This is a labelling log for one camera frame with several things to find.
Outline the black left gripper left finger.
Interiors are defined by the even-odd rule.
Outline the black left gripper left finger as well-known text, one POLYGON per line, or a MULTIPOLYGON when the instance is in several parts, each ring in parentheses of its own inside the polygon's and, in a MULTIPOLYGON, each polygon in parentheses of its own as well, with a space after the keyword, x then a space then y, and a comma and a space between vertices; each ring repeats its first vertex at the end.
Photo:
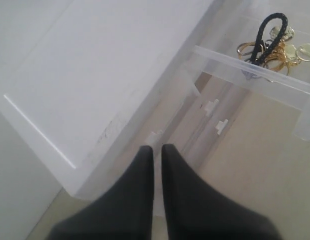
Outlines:
POLYGON ((141 146, 133 161, 100 198, 57 223, 52 240, 149 240, 154 202, 154 156, 141 146))

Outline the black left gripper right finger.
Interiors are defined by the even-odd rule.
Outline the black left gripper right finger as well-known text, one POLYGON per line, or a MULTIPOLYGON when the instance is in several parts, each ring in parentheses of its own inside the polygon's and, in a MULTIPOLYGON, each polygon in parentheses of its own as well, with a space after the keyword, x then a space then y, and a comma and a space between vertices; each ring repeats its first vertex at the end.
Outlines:
POLYGON ((172 144, 162 146, 161 173, 169 239, 277 238, 277 230, 268 218, 225 197, 207 184, 172 144))

